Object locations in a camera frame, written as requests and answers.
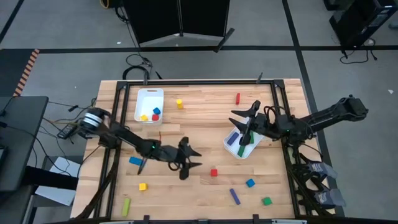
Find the toy block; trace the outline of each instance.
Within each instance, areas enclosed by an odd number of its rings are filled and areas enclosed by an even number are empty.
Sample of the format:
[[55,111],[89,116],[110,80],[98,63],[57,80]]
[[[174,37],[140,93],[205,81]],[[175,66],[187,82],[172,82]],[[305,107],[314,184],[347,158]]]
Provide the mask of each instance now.
[[154,113],[155,113],[155,114],[160,114],[160,109],[159,109],[159,108],[155,108],[155,109],[154,109]]
[[182,100],[181,99],[177,100],[177,108],[182,109]]
[[256,183],[253,179],[249,179],[248,181],[246,181],[246,184],[248,185],[248,187],[253,187]]
[[145,184],[145,183],[140,183],[139,184],[139,190],[146,190],[146,189],[148,189],[148,185],[147,184]]
[[235,140],[238,138],[239,134],[238,133],[234,133],[226,142],[229,146],[231,146]]
[[216,177],[216,176],[218,175],[217,170],[216,170],[216,169],[212,169],[212,170],[210,171],[210,175],[211,175],[212,177]]
[[236,94],[236,105],[239,105],[240,101],[241,101],[241,94],[238,93],[238,94]]
[[267,205],[272,205],[272,200],[270,197],[266,197],[262,199],[262,203],[267,206]]
[[153,115],[152,115],[152,120],[153,120],[153,121],[159,120],[159,115],[153,114]]
[[147,121],[147,120],[148,120],[148,117],[146,115],[141,116],[141,121]]
[[141,163],[142,163],[142,159],[140,159],[140,158],[136,158],[136,157],[132,156],[132,157],[130,157],[130,160],[129,160],[129,162],[130,162],[131,164],[134,164],[134,165],[140,166],[140,165],[141,165]]
[[230,189],[229,192],[231,192],[231,195],[232,195],[232,197],[234,198],[235,203],[236,203],[237,205],[240,205],[241,202],[239,201],[238,196],[237,196],[236,193],[235,193],[235,190],[234,190],[234,189]]
[[254,143],[254,134],[252,131],[250,131],[250,144]]
[[124,199],[124,205],[123,205],[123,210],[122,210],[122,216],[126,217],[129,214],[129,208],[130,208],[130,199],[125,198]]
[[238,151],[238,156],[239,157],[242,157],[243,156],[243,152],[244,152],[244,148],[245,148],[246,146],[240,146],[239,147],[239,151]]

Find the orange-striped tape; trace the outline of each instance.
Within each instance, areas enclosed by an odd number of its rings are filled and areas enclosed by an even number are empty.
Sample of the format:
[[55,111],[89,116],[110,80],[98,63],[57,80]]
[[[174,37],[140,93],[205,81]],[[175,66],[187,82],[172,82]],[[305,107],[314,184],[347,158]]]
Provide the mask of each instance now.
[[26,85],[27,79],[29,78],[30,72],[32,71],[32,68],[36,62],[37,57],[39,56],[39,49],[35,49],[32,54],[29,57],[29,60],[27,61],[27,64],[25,66],[24,72],[22,73],[21,79],[19,80],[19,83],[17,85],[17,88],[14,91],[13,96],[20,96],[22,94],[22,91],[24,90],[24,87]]

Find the red block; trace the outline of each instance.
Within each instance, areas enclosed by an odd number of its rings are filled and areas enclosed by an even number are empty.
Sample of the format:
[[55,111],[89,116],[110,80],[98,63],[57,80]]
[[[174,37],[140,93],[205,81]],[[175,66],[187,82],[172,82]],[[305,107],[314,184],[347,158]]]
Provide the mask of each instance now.
[[212,177],[216,177],[218,174],[217,174],[217,170],[216,169],[212,169],[211,171],[210,171],[210,175],[212,176]]
[[159,119],[159,115],[157,115],[157,114],[153,114],[152,115],[152,120],[153,121],[157,121]]
[[240,100],[241,100],[241,94],[238,93],[238,94],[236,94],[236,105],[239,104],[239,101],[240,101]]

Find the blue rectangular block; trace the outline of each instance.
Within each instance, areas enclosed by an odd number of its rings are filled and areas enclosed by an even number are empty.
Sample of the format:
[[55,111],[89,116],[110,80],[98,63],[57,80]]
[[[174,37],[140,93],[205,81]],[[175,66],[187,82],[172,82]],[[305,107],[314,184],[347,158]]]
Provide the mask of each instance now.
[[236,203],[237,205],[240,205],[241,202],[239,201],[238,196],[237,196],[236,193],[235,193],[235,190],[234,190],[234,189],[230,189],[229,192],[231,192],[231,195],[232,195],[232,197],[234,198],[235,203]]
[[229,146],[232,145],[235,140],[238,138],[239,134],[238,133],[234,133],[226,142]]
[[131,164],[134,164],[134,165],[139,166],[139,165],[141,165],[141,163],[142,163],[142,159],[136,158],[136,157],[132,156],[132,157],[130,157],[129,162],[130,162]]

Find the red cube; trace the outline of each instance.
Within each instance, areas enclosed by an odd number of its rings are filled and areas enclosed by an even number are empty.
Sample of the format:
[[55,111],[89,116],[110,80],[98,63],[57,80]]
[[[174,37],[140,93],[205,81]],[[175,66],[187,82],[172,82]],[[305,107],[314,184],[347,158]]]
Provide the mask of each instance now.
[[210,171],[210,175],[212,176],[212,177],[216,177],[218,174],[217,174],[217,170],[216,169],[212,169],[211,171]]
[[152,120],[153,120],[153,121],[159,120],[159,115],[153,114],[153,115],[152,115]]

